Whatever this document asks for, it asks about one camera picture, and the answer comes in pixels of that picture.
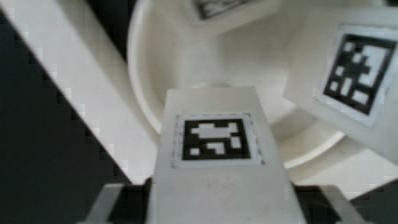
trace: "white frame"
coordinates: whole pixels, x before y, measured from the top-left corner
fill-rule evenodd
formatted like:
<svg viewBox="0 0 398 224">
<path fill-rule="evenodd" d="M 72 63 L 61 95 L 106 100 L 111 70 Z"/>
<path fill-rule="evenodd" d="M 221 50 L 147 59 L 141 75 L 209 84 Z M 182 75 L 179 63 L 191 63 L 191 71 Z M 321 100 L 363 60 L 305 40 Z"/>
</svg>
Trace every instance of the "white frame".
<svg viewBox="0 0 398 224">
<path fill-rule="evenodd" d="M 182 135 L 184 121 L 195 120 L 227 120 L 241 119 L 244 126 L 244 137 L 248 143 L 250 159 L 223 159 L 223 160 L 180 160 L 182 153 Z M 200 113 L 184 114 L 175 117 L 175 133 L 173 133 L 173 151 L 172 151 L 172 166 L 175 168 L 205 168 L 214 166 L 234 166 L 234 165 L 260 165 L 262 157 L 257 144 L 257 138 L 253 134 L 253 125 L 250 115 L 246 113 Z"/>
<path fill-rule="evenodd" d="M 326 57 L 323 78 L 321 78 L 319 85 L 315 88 L 315 96 L 314 96 L 315 100 L 321 103 L 324 103 L 330 106 L 330 108 L 335 109 L 355 121 L 358 121 L 367 127 L 371 127 L 374 125 L 378 113 L 381 110 L 381 104 L 383 104 L 383 98 L 387 95 L 388 84 L 392 81 L 394 73 L 398 72 L 398 46 L 395 46 L 395 51 L 394 51 L 392 58 L 390 58 L 388 67 L 385 70 L 383 80 L 379 83 L 378 93 L 376 93 L 376 97 L 374 97 L 374 101 L 372 101 L 371 112 L 369 112 L 369 115 L 365 116 L 358 111 L 355 111 L 349 108 L 349 106 L 346 106 L 337 100 L 333 100 L 326 95 L 323 95 L 323 90 L 324 90 L 324 85 L 326 85 L 326 80 L 328 80 L 328 75 L 330 75 L 330 69 L 333 66 L 335 56 L 339 53 L 337 51 L 339 51 L 340 40 L 342 40 L 342 36 L 346 34 L 388 39 L 398 42 L 398 30 L 394 30 L 390 28 L 383 28 L 383 27 L 356 26 L 356 25 L 347 25 L 347 24 L 342 24 L 339 26 L 337 37 L 333 39 L 330 53 L 328 53 L 328 57 Z"/>
</svg>

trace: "white plastic surface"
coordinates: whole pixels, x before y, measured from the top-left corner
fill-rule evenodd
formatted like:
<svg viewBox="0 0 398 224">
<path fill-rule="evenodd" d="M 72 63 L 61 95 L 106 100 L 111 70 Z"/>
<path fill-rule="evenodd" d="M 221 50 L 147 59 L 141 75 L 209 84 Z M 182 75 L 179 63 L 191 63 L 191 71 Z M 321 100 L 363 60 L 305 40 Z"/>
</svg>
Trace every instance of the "white plastic surface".
<svg viewBox="0 0 398 224">
<path fill-rule="evenodd" d="M 285 28 L 278 26 L 301 19 L 300 10 L 305 8 L 298 8 L 300 13 L 296 13 L 292 6 L 294 10 L 275 18 L 264 18 L 218 37 L 189 42 L 179 37 L 177 30 L 154 10 L 152 4 L 156 1 L 141 1 L 136 7 L 129 28 L 127 63 L 136 99 L 156 131 L 159 132 L 168 88 L 189 88 L 202 83 L 255 86 L 278 143 L 284 140 L 291 141 L 291 138 L 300 138 L 301 129 L 307 136 L 312 136 L 310 140 L 296 139 L 300 147 L 294 146 L 291 149 L 285 147 L 289 144 L 282 147 L 282 154 L 294 155 L 285 156 L 287 167 L 300 165 L 342 138 L 340 132 L 330 127 L 324 127 L 324 131 L 308 128 L 310 125 L 326 125 L 282 98 L 289 74 L 282 49 L 296 28 L 294 24 Z"/>
<path fill-rule="evenodd" d="M 287 52 L 287 43 L 303 26 L 308 6 L 353 6 L 358 2 L 285 1 L 275 16 L 262 18 L 200 42 L 189 42 L 179 38 L 177 30 L 154 10 L 152 4 L 154 2 L 147 0 L 140 1 L 136 6 L 136 16 L 129 27 L 127 55 L 136 100 L 156 131 L 159 132 L 161 129 L 168 88 L 255 86 L 284 166 L 291 170 L 303 167 L 300 172 L 307 172 L 305 178 L 291 172 L 296 175 L 291 176 L 294 182 L 300 183 L 300 180 L 312 181 L 312 184 L 328 182 L 342 187 L 344 195 L 358 196 L 398 177 L 395 166 L 374 153 L 367 153 L 356 157 L 356 160 L 342 161 L 340 159 L 344 169 L 337 169 L 339 161 L 335 160 L 330 164 L 323 153 L 333 150 L 344 134 L 282 98 L 287 75 L 294 74 L 289 70 L 284 52 Z M 379 6 L 374 1 L 360 1 L 358 5 Z M 330 176 L 323 176 L 323 181 L 310 168 L 312 162 L 321 167 L 319 175 L 324 170 L 331 173 Z M 383 163 L 390 165 L 387 170 L 381 168 Z M 363 181 L 355 169 L 360 169 L 363 173 L 378 173 L 378 175 L 388 173 L 388 178 L 372 178 Z M 356 192 L 351 196 L 346 185 L 353 183 L 356 183 Z"/>
<path fill-rule="evenodd" d="M 188 121 L 195 121 L 195 117 L 200 118 L 195 116 L 196 114 L 207 116 L 211 122 L 221 122 L 221 117 L 227 116 L 234 121 L 250 117 L 252 125 L 244 126 L 241 131 L 246 136 L 257 137 L 257 147 L 248 148 L 255 148 L 255 151 L 260 152 L 262 163 L 241 164 L 246 162 L 244 158 L 221 159 L 218 157 L 214 159 L 216 155 L 212 155 L 211 158 L 182 160 L 184 163 L 202 163 L 193 168 L 172 166 L 177 142 L 182 141 L 186 147 L 191 144 L 202 144 L 202 142 L 188 142 L 186 139 L 191 138 L 188 135 L 182 140 L 179 139 L 177 123 L 180 119 L 177 117 L 188 117 Z M 184 130 L 189 130 L 191 125 L 186 122 L 182 124 L 186 125 Z M 150 217 L 150 220 L 157 220 L 154 223 L 303 224 L 303 215 L 255 89 L 230 87 L 168 90 L 163 125 L 150 190 L 150 197 L 154 195 L 156 198 L 150 200 L 154 203 L 150 215 L 156 216 L 156 218 Z"/>
</svg>

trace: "white block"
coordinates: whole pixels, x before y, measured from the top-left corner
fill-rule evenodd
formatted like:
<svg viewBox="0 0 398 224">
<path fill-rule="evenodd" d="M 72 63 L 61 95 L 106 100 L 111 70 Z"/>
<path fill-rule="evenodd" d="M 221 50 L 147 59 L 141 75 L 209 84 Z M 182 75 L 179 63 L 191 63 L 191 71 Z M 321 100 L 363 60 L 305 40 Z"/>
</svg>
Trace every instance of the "white block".
<svg viewBox="0 0 398 224">
<path fill-rule="evenodd" d="M 157 136 L 86 3 L 0 0 L 0 8 L 125 177 L 141 184 L 152 175 Z"/>
<path fill-rule="evenodd" d="M 230 122 L 244 150 L 188 132 L 200 124 L 227 127 Z M 248 138 L 255 145 L 243 145 Z M 205 154 L 195 160 L 180 154 L 189 147 Z M 209 148 L 218 150 L 211 156 Z M 250 151 L 260 163 L 223 158 L 234 150 Z M 179 166 L 177 159 L 195 166 Z M 150 224 L 305 223 L 253 88 L 168 91 L 148 216 Z"/>
<path fill-rule="evenodd" d="M 154 0 L 186 40 L 204 40 L 278 11 L 282 0 Z"/>
<path fill-rule="evenodd" d="M 398 10 L 392 8 L 312 9 L 291 43 L 292 74 L 284 96 L 398 163 L 395 21 Z M 349 48 L 351 52 L 340 53 L 344 42 L 355 43 L 355 47 Z M 365 56 L 363 63 L 349 62 L 355 53 Z M 340 54 L 346 61 L 335 60 Z M 340 75 L 331 73 L 335 65 L 346 67 Z M 333 82 L 340 86 L 337 91 L 331 91 Z"/>
</svg>

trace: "black and white square marker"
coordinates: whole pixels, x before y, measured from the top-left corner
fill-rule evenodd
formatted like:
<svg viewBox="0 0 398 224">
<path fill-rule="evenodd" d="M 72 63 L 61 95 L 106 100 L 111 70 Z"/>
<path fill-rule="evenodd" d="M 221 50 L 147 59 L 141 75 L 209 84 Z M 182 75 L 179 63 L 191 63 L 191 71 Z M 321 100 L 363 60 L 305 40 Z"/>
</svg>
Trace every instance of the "black and white square marker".
<svg viewBox="0 0 398 224">
<path fill-rule="evenodd" d="M 367 126 L 381 106 L 398 40 L 385 29 L 353 27 L 339 34 L 335 54 L 319 87 L 319 101 Z"/>
<path fill-rule="evenodd" d="M 257 0 L 191 0 L 196 18 L 205 21 Z"/>
<path fill-rule="evenodd" d="M 369 115 L 390 64 L 395 41 L 347 34 L 328 75 L 323 94 Z"/>
<path fill-rule="evenodd" d="M 260 164 L 248 114 L 177 117 L 173 165 Z"/>
</svg>

